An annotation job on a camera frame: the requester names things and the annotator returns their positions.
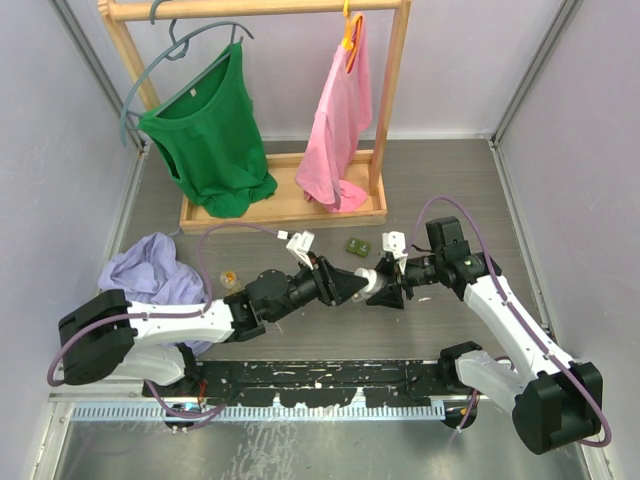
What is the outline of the white pill bottle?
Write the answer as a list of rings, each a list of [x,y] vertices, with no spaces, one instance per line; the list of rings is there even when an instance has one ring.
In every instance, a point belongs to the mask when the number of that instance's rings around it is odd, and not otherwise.
[[[368,299],[379,293],[386,285],[386,276],[370,268],[358,268],[354,274],[366,280],[366,285],[359,290],[359,298]]]

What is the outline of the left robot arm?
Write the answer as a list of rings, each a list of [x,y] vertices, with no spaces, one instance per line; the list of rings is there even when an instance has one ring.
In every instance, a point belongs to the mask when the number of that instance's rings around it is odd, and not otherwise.
[[[200,384],[190,343],[245,342],[312,301],[338,306],[368,286],[363,271],[336,268],[319,256],[295,275],[266,270],[211,304],[149,305],[108,290],[59,321],[61,350],[47,378],[53,386],[77,386],[120,376],[188,396]]]

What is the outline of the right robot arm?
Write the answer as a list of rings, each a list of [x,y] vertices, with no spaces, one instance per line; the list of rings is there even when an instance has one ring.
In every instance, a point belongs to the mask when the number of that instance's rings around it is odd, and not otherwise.
[[[560,348],[523,309],[497,264],[474,253],[455,217],[427,222],[428,255],[409,258],[405,236],[382,236],[384,256],[373,269],[359,268],[366,281],[357,298],[369,306],[401,309],[417,287],[440,284],[489,328],[510,360],[504,366],[468,341],[441,351],[438,379],[444,390],[470,388],[510,414],[516,433],[534,454],[597,435],[604,426],[603,379],[590,362]]]

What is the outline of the clear bottle with orange pills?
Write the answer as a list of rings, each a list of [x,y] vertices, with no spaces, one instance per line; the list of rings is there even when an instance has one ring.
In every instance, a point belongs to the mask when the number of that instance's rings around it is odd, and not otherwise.
[[[243,285],[238,278],[238,275],[234,271],[223,271],[220,274],[220,283],[227,291],[228,295],[240,292],[243,289]]]

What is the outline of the green pill box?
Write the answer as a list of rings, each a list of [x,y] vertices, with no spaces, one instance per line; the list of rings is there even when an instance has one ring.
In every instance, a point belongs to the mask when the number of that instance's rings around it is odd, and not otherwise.
[[[371,251],[371,244],[368,241],[350,237],[346,242],[345,251],[359,257],[367,257]]]

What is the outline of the wooden clothes rack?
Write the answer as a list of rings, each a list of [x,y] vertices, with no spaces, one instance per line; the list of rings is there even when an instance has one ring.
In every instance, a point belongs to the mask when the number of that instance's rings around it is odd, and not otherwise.
[[[289,14],[341,12],[344,1],[166,1],[154,6],[145,3],[99,1],[98,11],[133,82],[146,68],[127,28],[129,22],[172,19],[247,17]],[[407,24],[411,10],[409,1],[350,1],[350,10],[392,10],[394,12],[384,83],[377,120],[374,148],[358,150],[348,166],[346,179],[363,188],[368,197],[356,211],[331,214],[323,207],[306,201],[294,181],[302,160],[301,153],[280,153],[267,157],[269,172],[278,182],[271,198],[253,204],[243,222],[271,227],[310,226],[315,228],[379,225],[385,222],[387,202],[382,179],[382,164],[387,144],[393,102],[399,77]],[[144,107],[152,109],[160,100],[149,79],[140,98]]]

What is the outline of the pink t-shirt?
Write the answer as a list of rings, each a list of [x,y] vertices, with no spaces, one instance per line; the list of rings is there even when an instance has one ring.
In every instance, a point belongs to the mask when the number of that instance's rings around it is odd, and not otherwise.
[[[353,70],[346,72],[347,52],[338,46],[314,115],[311,135],[295,175],[305,199],[329,213],[349,213],[367,193],[345,179],[360,135],[372,122],[372,99],[366,20]]]

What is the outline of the lavender cloth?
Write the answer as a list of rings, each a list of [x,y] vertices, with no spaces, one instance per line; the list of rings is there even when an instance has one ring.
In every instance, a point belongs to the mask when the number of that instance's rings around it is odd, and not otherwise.
[[[196,305],[208,300],[201,276],[177,260],[172,237],[156,232],[112,257],[98,278],[101,291],[121,289],[128,301]]]

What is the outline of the green t-shirt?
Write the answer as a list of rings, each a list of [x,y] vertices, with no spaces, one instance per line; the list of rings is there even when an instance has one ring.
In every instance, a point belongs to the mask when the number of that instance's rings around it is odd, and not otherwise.
[[[171,105],[143,114],[139,128],[193,204],[212,217],[237,218],[273,196],[278,183],[245,87],[242,45],[227,46],[213,65]]]

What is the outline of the orange-yellow plastic hanger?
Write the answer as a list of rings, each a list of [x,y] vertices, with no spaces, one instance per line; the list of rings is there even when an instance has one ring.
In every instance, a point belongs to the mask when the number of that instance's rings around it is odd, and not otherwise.
[[[350,73],[354,68],[358,55],[364,17],[361,12],[355,14],[351,12],[349,0],[343,2],[342,14],[345,19],[345,28],[341,46],[347,52],[345,69],[347,73]]]

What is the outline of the grey-blue plastic hanger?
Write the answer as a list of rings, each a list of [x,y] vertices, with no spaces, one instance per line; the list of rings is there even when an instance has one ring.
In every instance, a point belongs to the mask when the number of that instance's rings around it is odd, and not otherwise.
[[[214,60],[210,65],[208,65],[204,70],[202,70],[196,77],[194,77],[189,83],[187,83],[181,90],[177,91],[169,100],[165,103],[161,104],[158,107],[155,116],[158,116],[160,113],[164,112],[167,108],[173,105],[181,95],[187,93],[192,87],[195,87],[207,74],[217,68],[224,60],[227,60],[231,56],[231,50],[236,45],[242,45],[244,42],[244,38],[248,37],[251,40],[255,39],[255,36],[252,32],[246,28],[243,24],[236,21],[218,21],[209,23],[205,26],[199,27],[180,39],[175,38],[175,24],[177,23],[177,19],[172,19],[169,26],[169,36],[171,39],[171,45],[162,52],[159,56],[157,56],[149,66],[147,66],[142,74],[138,77],[138,79],[133,83],[131,89],[129,90],[127,97],[125,98],[123,105],[121,107],[119,113],[119,138],[121,144],[123,146],[127,145],[126,135],[129,131],[134,130],[137,131],[140,129],[139,126],[129,126],[129,117],[133,115],[134,117],[141,118],[142,115],[136,113],[130,109],[130,104],[133,100],[134,95],[138,92],[138,90],[142,87],[143,83],[148,79],[152,71],[163,61],[177,61],[184,58],[188,52],[190,41],[214,28],[230,26],[231,27],[231,35],[228,44],[228,50],[226,53],[221,55],[218,59]]]

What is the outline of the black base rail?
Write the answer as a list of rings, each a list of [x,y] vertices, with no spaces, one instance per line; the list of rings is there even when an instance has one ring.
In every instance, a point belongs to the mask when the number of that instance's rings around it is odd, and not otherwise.
[[[203,361],[193,373],[158,386],[164,401],[194,397],[203,406],[224,404],[258,413],[280,408],[287,417],[309,412],[355,418],[389,413],[434,416],[446,426],[468,428],[481,396],[444,379],[423,360]]]

